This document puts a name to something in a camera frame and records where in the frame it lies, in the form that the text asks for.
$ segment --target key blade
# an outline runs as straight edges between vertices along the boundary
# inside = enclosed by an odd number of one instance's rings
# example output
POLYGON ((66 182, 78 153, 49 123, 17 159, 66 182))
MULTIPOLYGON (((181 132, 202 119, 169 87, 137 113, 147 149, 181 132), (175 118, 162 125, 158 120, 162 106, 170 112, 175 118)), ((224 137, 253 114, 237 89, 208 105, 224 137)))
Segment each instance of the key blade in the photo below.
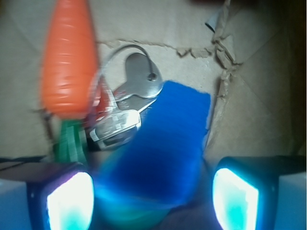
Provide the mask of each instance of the key blade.
POLYGON ((120 110, 134 109, 139 113, 155 102, 157 98, 143 99, 137 96, 132 96, 124 101, 117 102, 120 110))

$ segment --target metal keychain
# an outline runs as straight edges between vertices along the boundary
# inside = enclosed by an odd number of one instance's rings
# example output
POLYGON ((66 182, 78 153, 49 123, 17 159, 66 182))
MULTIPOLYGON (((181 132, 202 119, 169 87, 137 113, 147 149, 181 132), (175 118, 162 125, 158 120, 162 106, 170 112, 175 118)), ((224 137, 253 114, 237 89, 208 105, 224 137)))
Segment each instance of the metal keychain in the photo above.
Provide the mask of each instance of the metal keychain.
POLYGON ((126 59, 127 81, 114 91, 115 100, 123 101, 133 95, 144 99, 156 97, 162 90, 163 82, 157 66, 148 57, 133 53, 126 59), (148 61, 152 72, 148 70, 148 61))

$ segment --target red object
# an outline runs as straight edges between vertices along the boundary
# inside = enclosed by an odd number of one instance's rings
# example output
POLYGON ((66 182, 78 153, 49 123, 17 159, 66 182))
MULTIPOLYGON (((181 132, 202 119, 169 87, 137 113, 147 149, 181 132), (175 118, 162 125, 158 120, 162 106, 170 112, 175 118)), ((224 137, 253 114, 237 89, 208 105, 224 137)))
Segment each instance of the red object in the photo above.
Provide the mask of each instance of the red object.
POLYGON ((83 119, 101 96, 99 111, 109 105, 105 92, 95 92, 99 62, 87 0, 58 0, 43 63, 43 106, 62 119, 83 119))

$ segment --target blue cloth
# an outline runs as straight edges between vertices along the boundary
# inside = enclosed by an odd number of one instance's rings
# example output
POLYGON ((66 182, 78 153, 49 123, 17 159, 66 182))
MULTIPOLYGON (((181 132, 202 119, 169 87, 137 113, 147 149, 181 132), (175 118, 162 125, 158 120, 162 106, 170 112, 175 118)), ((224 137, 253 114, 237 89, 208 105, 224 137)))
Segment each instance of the blue cloth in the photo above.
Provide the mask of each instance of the blue cloth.
POLYGON ((165 82, 140 130, 101 183, 163 208, 187 203, 198 185, 211 97, 165 82))

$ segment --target cyan light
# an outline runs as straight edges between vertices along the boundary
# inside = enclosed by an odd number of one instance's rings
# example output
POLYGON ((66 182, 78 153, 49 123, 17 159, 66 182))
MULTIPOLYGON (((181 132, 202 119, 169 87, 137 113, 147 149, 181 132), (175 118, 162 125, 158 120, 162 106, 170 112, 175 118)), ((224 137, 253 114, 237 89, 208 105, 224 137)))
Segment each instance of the cyan light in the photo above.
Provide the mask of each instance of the cyan light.
POLYGON ((227 168, 219 169, 213 179, 213 205, 225 230, 256 228, 259 191, 227 168))
POLYGON ((86 230, 92 220, 94 186, 91 176, 79 172, 47 197, 51 230, 86 230))

